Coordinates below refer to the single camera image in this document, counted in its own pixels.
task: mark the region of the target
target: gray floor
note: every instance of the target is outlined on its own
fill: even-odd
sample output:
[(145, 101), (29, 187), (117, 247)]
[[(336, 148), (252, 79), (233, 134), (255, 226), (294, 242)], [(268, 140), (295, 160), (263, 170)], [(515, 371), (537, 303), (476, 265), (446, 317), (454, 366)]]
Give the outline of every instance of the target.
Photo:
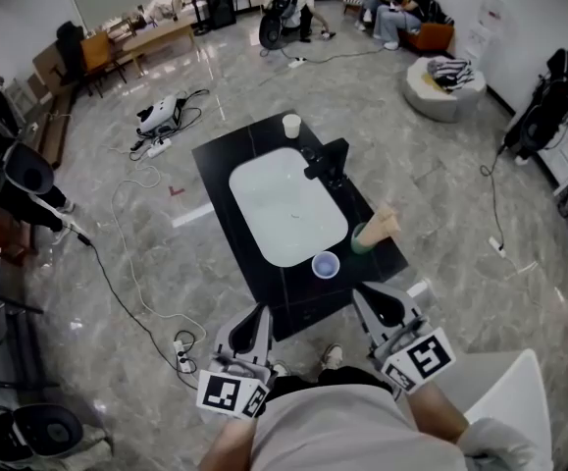
[[(380, 44), (356, 31), (340, 5), (321, 5), (338, 35), (325, 43), (294, 44), (290, 56), (324, 59), (376, 50)], [(456, 125), (413, 112), (399, 93), (408, 51), (334, 59), (290, 70), (281, 52), (260, 57), (259, 15), (237, 25), (148, 56), (147, 75), (105, 85), (105, 97), (83, 95), (73, 111), (57, 184), (77, 204), (108, 268), (116, 291), (172, 353), (181, 318), (162, 320), (139, 303), (129, 262), (113, 223), (110, 202), (121, 179), (153, 183), (151, 170), (107, 146), (127, 149), (136, 138), (135, 114), (168, 94), (208, 88), (193, 101), (203, 118), (173, 139), (151, 163), (161, 183), (143, 189), (124, 183), (115, 198), (134, 270), (145, 301), (162, 314), (185, 312), (202, 323), (207, 341), (194, 349), (206, 365), (218, 327), (252, 305), (248, 287), (214, 214), (173, 229), (172, 220), (208, 202), (190, 150), (219, 135), (294, 108), (324, 142), (345, 137), (346, 171), (374, 204), (390, 203), (402, 232), (396, 240), (418, 276), (436, 296), (429, 309), (456, 347), (466, 351), (533, 348), (548, 394), (559, 463), (568, 448), (568, 223), (558, 216), (552, 188), (535, 164), (516, 168), (502, 157), (496, 171), (499, 216), (509, 258), (488, 245), (497, 236), (491, 184), (480, 175), (508, 122), (492, 99)], [(169, 186), (184, 192), (171, 196)], [(46, 310), (40, 327), (49, 370), (66, 394), (92, 407), (113, 435), (116, 458), (103, 469), (193, 469), (220, 422), (199, 413), (194, 395), (155, 353), (119, 307), (93, 252), (69, 235), (52, 247), (39, 233), (40, 254), (27, 268), (27, 300)], [(293, 339), (277, 343), (274, 357), (310, 370), (324, 347), (339, 341), (347, 362), (363, 365), (367, 341), (350, 309)]]

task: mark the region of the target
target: white shirt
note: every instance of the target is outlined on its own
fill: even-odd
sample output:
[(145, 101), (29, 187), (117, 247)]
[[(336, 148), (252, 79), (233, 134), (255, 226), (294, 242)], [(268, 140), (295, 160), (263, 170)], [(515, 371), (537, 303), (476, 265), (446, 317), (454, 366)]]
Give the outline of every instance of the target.
[(493, 419), (457, 445), (420, 433), (392, 396), (372, 386), (293, 392), (266, 405), (251, 471), (551, 471), (526, 437)]
[[(262, 5), (265, 9), (270, 9), (273, 0), (264, 0)], [(296, 9), (294, 10), (294, 14), (290, 16), (284, 22), (284, 27), (297, 27), (301, 25), (301, 11), (304, 7), (306, 7), (310, 11), (314, 11), (314, 0), (297, 0), (296, 2)]]

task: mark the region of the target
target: white round ottoman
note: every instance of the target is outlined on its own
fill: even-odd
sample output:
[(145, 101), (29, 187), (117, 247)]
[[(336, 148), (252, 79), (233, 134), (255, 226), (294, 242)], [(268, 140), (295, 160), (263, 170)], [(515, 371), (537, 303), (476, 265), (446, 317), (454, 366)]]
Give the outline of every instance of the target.
[(423, 115), (440, 122), (457, 122), (476, 110), (487, 91), (482, 72), (474, 72), (474, 79), (461, 89), (445, 92), (428, 74), (432, 60), (448, 61), (442, 56), (419, 58), (408, 68), (403, 95), (412, 107)]

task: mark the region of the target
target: orange chair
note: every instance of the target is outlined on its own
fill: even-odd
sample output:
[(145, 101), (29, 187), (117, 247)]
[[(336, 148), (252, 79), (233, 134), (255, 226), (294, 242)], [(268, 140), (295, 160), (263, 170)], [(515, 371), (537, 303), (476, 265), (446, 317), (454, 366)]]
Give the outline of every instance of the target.
[(111, 41), (109, 40), (107, 31), (102, 31), (86, 38), (80, 43), (80, 47), (83, 51), (87, 89), (89, 89), (89, 83), (93, 82), (94, 85), (96, 85), (98, 94), (102, 98), (103, 93), (100, 90), (102, 78), (107, 76), (109, 73), (107, 72), (107, 68), (112, 65), (115, 67), (114, 70), (117, 70), (120, 74), (123, 82), (127, 83), (127, 79), (123, 75), (123, 67), (118, 64), (118, 61), (116, 61), (116, 58), (112, 54)]
[[(344, 13), (348, 10), (354, 10), (357, 13), (360, 8), (359, 5), (351, 3), (350, 0), (342, 0), (342, 3), (344, 4)], [(451, 43), (451, 38), (453, 38), (453, 26), (423, 23), (419, 33), (413, 34), (400, 30), (399, 37), (418, 51), (445, 51)]]

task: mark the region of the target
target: white paper cup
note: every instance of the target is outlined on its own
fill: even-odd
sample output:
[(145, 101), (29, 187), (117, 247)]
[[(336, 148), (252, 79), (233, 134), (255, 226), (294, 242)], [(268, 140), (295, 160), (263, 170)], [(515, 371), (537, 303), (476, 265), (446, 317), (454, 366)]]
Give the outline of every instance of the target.
[(312, 258), (312, 272), (319, 279), (331, 279), (340, 270), (340, 260), (331, 251), (322, 251)]
[(301, 128), (301, 118), (298, 115), (286, 115), (282, 122), (284, 123), (285, 136), (290, 139), (299, 137), (299, 129)]

